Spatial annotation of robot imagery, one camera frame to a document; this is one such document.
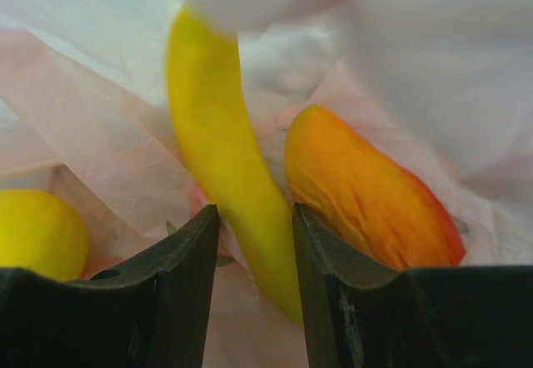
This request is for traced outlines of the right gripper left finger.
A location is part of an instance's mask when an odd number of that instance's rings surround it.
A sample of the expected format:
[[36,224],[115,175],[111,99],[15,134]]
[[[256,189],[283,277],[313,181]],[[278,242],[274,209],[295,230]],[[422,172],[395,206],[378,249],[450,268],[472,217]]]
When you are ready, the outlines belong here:
[[4,367],[199,367],[217,262],[219,215],[88,280],[1,271]]

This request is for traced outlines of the yellow fake fruit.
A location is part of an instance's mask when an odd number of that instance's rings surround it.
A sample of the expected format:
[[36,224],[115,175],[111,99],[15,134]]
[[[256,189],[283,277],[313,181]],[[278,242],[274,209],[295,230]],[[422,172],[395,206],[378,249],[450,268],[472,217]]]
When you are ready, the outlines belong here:
[[33,189],[1,191],[1,267],[70,281],[82,275],[89,246],[82,218],[58,196]]

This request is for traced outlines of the yellow fake banana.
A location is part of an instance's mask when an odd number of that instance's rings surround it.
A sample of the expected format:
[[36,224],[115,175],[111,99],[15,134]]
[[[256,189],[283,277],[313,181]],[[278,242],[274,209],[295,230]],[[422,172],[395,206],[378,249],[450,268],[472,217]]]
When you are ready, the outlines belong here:
[[183,8],[170,31],[166,75],[187,169],[233,230],[257,287],[302,324],[292,209],[252,128],[237,39],[218,34]]

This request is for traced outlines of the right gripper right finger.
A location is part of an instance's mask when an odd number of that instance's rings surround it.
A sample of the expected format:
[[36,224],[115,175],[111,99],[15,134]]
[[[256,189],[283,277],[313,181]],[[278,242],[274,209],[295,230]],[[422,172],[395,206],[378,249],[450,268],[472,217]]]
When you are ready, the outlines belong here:
[[531,366],[530,266],[397,272],[308,206],[296,205],[293,228],[310,366]]

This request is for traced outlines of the pink plastic bag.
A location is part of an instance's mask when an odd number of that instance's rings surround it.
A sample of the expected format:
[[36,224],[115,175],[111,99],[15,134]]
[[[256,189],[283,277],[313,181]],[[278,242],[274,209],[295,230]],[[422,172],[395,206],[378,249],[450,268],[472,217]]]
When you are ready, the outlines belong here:
[[[448,366],[524,367],[532,349],[532,0],[236,0],[247,102],[282,179],[278,113],[322,102],[419,173],[461,224],[490,296],[433,317]],[[133,253],[185,219],[162,53],[182,0],[1,0],[1,163],[60,164]]]

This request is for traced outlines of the orange red fake mango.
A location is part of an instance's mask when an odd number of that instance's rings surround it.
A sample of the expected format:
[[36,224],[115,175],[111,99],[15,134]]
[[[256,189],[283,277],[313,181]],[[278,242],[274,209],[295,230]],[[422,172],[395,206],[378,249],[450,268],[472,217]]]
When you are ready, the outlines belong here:
[[392,269],[457,266],[466,255],[428,186],[324,107],[309,106],[292,121],[284,170],[295,201]]

